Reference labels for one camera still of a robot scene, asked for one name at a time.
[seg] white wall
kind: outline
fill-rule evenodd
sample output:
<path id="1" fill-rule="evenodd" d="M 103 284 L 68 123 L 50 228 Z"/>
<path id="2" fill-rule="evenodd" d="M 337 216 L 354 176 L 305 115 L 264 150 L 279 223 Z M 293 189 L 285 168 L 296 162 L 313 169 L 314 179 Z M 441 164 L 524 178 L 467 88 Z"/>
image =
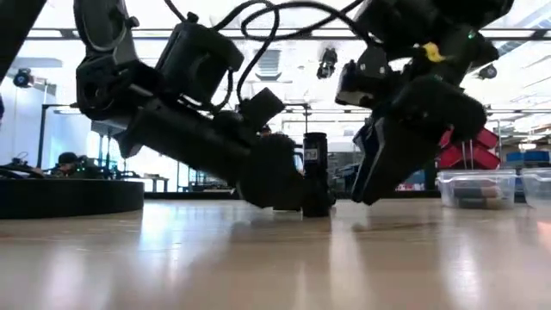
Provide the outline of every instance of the white wall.
<path id="1" fill-rule="evenodd" d="M 45 148 L 43 166 L 52 167 L 62 152 L 74 152 L 77 155 L 88 154 L 88 133 L 91 121 L 84 115 L 57 115 L 48 113 L 46 128 L 49 129 L 49 147 Z"/>
<path id="2" fill-rule="evenodd" d="M 26 152 L 29 164 L 36 165 L 44 92 L 16 88 L 11 79 L 6 78 L 0 85 L 0 93 L 6 109 L 0 127 L 0 164 L 7 164 Z M 56 103 L 56 96 L 48 95 L 46 102 Z M 86 154 L 89 131 L 90 120 L 85 116 L 56 115 L 50 108 L 46 114 L 42 167 L 53 166 L 61 152 Z"/>
<path id="3" fill-rule="evenodd" d="M 0 85 L 0 93 L 5 106 L 0 127 L 0 163 L 7 164 L 19 153 L 27 152 L 29 163 L 36 164 L 44 92 L 18 89 L 6 78 Z"/>

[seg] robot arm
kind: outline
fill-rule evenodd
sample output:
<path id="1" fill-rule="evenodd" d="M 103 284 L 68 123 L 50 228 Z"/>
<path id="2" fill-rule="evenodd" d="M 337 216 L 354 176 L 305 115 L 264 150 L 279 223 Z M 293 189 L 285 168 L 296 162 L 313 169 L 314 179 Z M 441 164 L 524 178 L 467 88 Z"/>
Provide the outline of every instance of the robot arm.
<path id="1" fill-rule="evenodd" d="M 102 1 L 105 5 L 75 1 L 77 25 L 89 51 L 77 69 L 77 101 L 92 120 L 122 129 L 116 136 L 122 156 L 149 146 L 228 181 L 260 207 L 320 202 L 307 194 L 313 192 L 310 183 L 294 168 L 293 141 L 277 134 L 256 136 L 284 109 L 271 91 L 242 102 L 238 112 L 220 111 L 210 103 L 224 75 L 238 71 L 244 59 L 230 40 L 188 15 L 150 68 L 136 57 L 130 28 L 137 22 L 122 0 Z M 483 128 L 483 106 L 464 95 L 459 84 L 470 67 L 497 58 L 479 30 L 511 5 L 512 0 L 363 2 L 355 26 L 368 30 L 374 44 L 368 44 L 357 63 L 344 67 L 336 96 L 339 104 L 373 110 L 355 137 L 365 157 L 354 201 L 376 202 L 434 160 L 445 131 L 453 129 L 459 141 Z M 393 71 L 389 62 L 404 57 L 412 61 Z"/>

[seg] black cable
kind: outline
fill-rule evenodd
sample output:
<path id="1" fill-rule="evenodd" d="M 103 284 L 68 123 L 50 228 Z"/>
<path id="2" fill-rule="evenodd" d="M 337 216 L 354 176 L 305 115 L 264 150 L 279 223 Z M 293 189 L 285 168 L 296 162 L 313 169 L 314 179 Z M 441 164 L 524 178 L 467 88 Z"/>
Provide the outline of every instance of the black cable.
<path id="1" fill-rule="evenodd" d="M 12 170 L 6 170 L 4 168 L 0 168 L 0 177 L 6 177 L 9 179 L 23 179 L 23 176 L 13 172 Z"/>
<path id="2" fill-rule="evenodd" d="M 211 113 L 217 113 L 217 112 L 220 112 L 229 102 L 230 102 L 230 98 L 232 97 L 232 92 L 233 92 L 233 71 L 230 70 L 227 72 L 227 92 L 226 92 L 226 96 L 224 97 L 224 100 L 222 100 L 222 102 L 220 104 L 217 104 L 217 105 L 213 105 L 212 103 L 210 104 L 210 109 L 209 109 L 209 112 Z"/>
<path id="3" fill-rule="evenodd" d="M 27 158 L 27 156 L 28 156 L 28 152 L 23 151 L 23 152 L 20 152 L 19 154 L 17 154 L 17 156 L 15 156 L 15 158 L 23 160 L 23 159 Z"/>
<path id="4" fill-rule="evenodd" d="M 227 25 L 229 25 L 230 22 L 232 22 L 239 14 L 241 14 L 241 12 L 243 12 L 245 9 L 247 9 L 250 6 L 255 5 L 255 4 L 266 4 L 266 2 L 264 2 L 262 0 L 245 1 L 245 2 L 241 3 L 240 5 L 238 5 L 237 7 L 233 8 L 232 11 L 228 15 L 226 15 L 226 17 L 224 17 L 224 19 L 222 19 L 222 21 L 220 21 L 219 23 L 214 25 L 212 27 L 212 29 L 214 29 L 216 31 L 222 30 Z"/>
<path id="5" fill-rule="evenodd" d="M 274 23 L 272 25 L 271 31 L 269 32 L 269 35 L 263 38 L 263 44 L 260 47 L 260 49 L 258 49 L 257 54 L 252 58 L 249 64 L 245 67 L 245 69 L 243 70 L 243 73 L 241 74 L 241 77 L 238 80 L 236 93 L 237 93 L 239 104 L 243 102 L 243 97 L 241 96 L 241 90 L 243 89 L 243 84 L 245 83 L 245 80 L 249 76 L 249 73 L 251 73 L 252 68 L 257 64 L 258 60 L 262 58 L 262 55 L 266 52 L 266 50 L 268 50 L 269 45 L 276 37 L 277 29 L 279 28 L 279 24 L 280 24 L 279 10 L 272 9 L 275 7 L 275 5 L 270 1 L 249 0 L 244 3 L 241 3 L 239 6 L 232 9 L 232 11 L 226 17 L 224 17 L 222 21 L 220 21 L 219 23 L 217 23 L 212 27 L 213 30 L 220 31 L 221 29 L 225 28 L 230 22 L 232 22 L 241 12 L 243 12 L 245 9 L 255 4 L 264 4 L 266 5 L 267 9 L 271 9 L 269 12 L 274 12 Z"/>
<path id="6" fill-rule="evenodd" d="M 362 4 L 364 0 L 355 0 L 354 2 L 350 3 L 349 5 L 345 6 L 344 8 L 342 8 L 340 10 L 341 13 L 343 14 L 347 14 L 349 12 L 351 12 L 353 9 L 355 9 L 358 5 Z M 287 4 L 287 3 L 282 3 L 282 4 L 278 4 L 276 5 L 276 7 L 278 9 L 281 9 L 281 6 L 284 5 L 284 4 Z M 268 9 L 262 9 L 261 11 L 258 11 L 258 12 L 255 12 L 254 14 L 252 15 L 249 15 L 243 22 L 247 21 L 247 19 L 249 18 L 252 18 L 252 20 L 254 19 L 257 19 L 259 16 L 261 15 L 264 15 L 266 13 L 268 13 L 269 10 Z M 292 39 L 296 39 L 296 38 L 300 38 L 304 35 L 307 35 L 307 34 L 310 34 L 313 30 L 317 30 L 321 27 L 323 27 L 324 25 L 330 23 L 330 22 L 333 22 L 335 21 L 336 19 L 338 19 L 338 17 L 334 14 L 330 14 L 329 16 L 327 16 L 326 18 L 322 19 L 321 21 L 319 22 L 315 22 L 314 24 L 310 25 L 310 26 L 306 26 L 304 28 L 301 28 L 300 30 L 296 31 L 296 32 L 293 32 L 292 34 L 282 34 L 282 35 L 277 35 L 275 38 L 274 38 L 274 41 L 280 41 L 280 40 L 292 40 Z M 259 41 L 264 41 L 264 40 L 267 40 L 268 37 L 267 36 L 264 36 L 264 35 L 251 35 L 249 34 L 246 30 L 243 31 L 243 29 L 241 30 L 241 32 L 243 33 L 243 35 L 249 39 L 249 40 L 259 40 Z"/>
<path id="7" fill-rule="evenodd" d="M 273 7 L 268 7 L 266 9 L 260 9 L 259 11 L 247 16 L 247 18 L 245 18 L 243 20 L 243 22 L 241 23 L 241 32 L 243 33 L 243 35 L 245 36 L 246 39 L 250 39 L 250 40 L 267 40 L 269 38 L 269 36 L 268 36 L 268 38 L 265 38 L 263 36 L 250 35 L 246 31 L 247 25 L 250 24 L 251 22 L 253 22 L 258 17 L 260 17 L 260 16 L 262 16 L 266 13 L 269 13 L 271 11 L 277 10 L 277 9 L 311 8 L 311 9 L 322 10 L 326 13 L 331 14 L 331 15 L 329 17 L 325 18 L 323 21 L 320 21 L 320 22 L 317 22 L 317 23 L 313 24 L 312 26 L 303 28 L 303 29 L 301 29 L 301 30 L 299 30 L 299 31 L 297 31 L 293 34 L 287 34 L 287 35 L 282 35 L 280 37 L 274 37 L 273 40 L 289 40 L 289 39 L 293 39 L 297 36 L 301 36 L 301 35 L 304 35 L 304 34 L 309 34 L 313 30 L 316 30 L 317 28 L 325 25 L 326 23 L 329 23 L 329 22 L 331 22 L 335 19 L 339 19 L 339 20 L 343 21 L 350 28 L 350 30 L 352 30 L 352 32 L 355 35 L 360 37 L 367 44 L 371 44 L 371 45 L 377 44 L 378 45 L 379 43 L 375 42 L 369 36 L 369 33 L 368 33 L 367 30 L 359 28 L 359 26 L 354 21 L 352 21 L 352 19 L 350 19 L 346 15 L 347 10 L 350 11 L 350 10 L 354 9 L 361 2 L 362 1 L 360 1 L 360 0 L 355 0 L 355 2 L 349 4 L 346 8 L 344 8 L 340 11 L 330 7 L 329 5 L 322 4 L 322 3 L 317 3 L 317 2 L 314 2 L 314 1 L 293 1 L 293 2 L 289 2 L 289 3 L 277 4 L 277 5 L 274 5 Z"/>
<path id="8" fill-rule="evenodd" d="M 279 10 L 275 9 L 276 5 L 274 5 L 270 1 L 265 1 L 265 0 L 258 0 L 258 1 L 266 5 L 266 9 L 268 9 L 268 12 L 274 12 L 274 23 L 272 24 L 272 29 L 269 31 L 268 37 L 266 38 L 266 40 L 264 40 L 262 46 L 258 49 L 257 54 L 255 55 L 255 57 L 252 58 L 251 62 L 249 62 L 249 64 L 245 67 L 245 69 L 243 70 L 243 73 L 241 74 L 241 77 L 239 78 L 238 87 L 236 89 L 239 104 L 243 103 L 241 90 L 243 89 L 243 84 L 245 83 L 245 80 L 249 76 L 249 73 L 251 73 L 252 68 L 257 64 L 258 60 L 260 60 L 260 58 L 262 58 L 264 53 L 268 50 L 269 45 L 274 41 L 274 38 L 276 37 L 276 34 L 277 34 L 277 29 L 279 28 L 279 24 L 280 24 Z M 247 24 L 245 24 L 245 22 L 241 23 L 241 32 L 243 32 L 243 29 L 246 29 Z"/>
<path id="9" fill-rule="evenodd" d="M 42 176 L 40 173 L 32 171 L 28 168 L 23 168 L 23 167 L 4 165 L 4 166 L 0 166 L 0 170 L 2 170 L 4 172 L 5 171 L 11 171 L 15 174 L 17 174 L 17 172 L 26 173 L 26 174 L 28 174 L 29 178 L 44 178 L 44 176 Z"/>
<path id="10" fill-rule="evenodd" d="M 183 14 L 178 10 L 178 8 L 176 7 L 176 5 L 174 5 L 174 3 L 172 2 L 172 0 L 164 0 L 164 3 L 166 3 L 166 6 L 169 7 L 169 9 L 172 11 L 172 13 L 174 13 L 174 15 L 175 15 L 176 17 L 178 17 L 178 19 L 179 19 L 181 22 L 187 21 L 187 19 L 183 16 Z"/>

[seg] desk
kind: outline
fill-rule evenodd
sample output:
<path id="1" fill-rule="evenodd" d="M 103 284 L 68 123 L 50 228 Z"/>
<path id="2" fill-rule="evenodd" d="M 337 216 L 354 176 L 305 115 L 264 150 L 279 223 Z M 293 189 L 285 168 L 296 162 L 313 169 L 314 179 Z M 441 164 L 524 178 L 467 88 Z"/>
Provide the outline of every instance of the desk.
<path id="1" fill-rule="evenodd" d="M 150 179 L 153 182 L 153 193 L 157 193 L 157 182 L 163 181 L 164 193 L 169 191 L 169 179 L 167 177 L 144 177 L 144 179 Z"/>
<path id="2" fill-rule="evenodd" d="M 153 184 L 153 193 L 157 193 L 157 182 L 162 181 L 164 186 L 164 193 L 168 193 L 169 191 L 169 178 L 168 177 L 123 177 L 123 180 L 151 180 Z"/>

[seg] label on cylinder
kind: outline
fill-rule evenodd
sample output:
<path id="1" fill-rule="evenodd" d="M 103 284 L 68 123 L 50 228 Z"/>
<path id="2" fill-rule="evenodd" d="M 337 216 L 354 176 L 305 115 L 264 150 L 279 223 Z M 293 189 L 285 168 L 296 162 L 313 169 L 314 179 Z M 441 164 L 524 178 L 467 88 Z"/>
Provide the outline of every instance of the label on cylinder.
<path id="1" fill-rule="evenodd" d="M 314 161 L 318 160 L 318 149 L 305 149 L 304 150 L 304 160 L 305 161 Z"/>

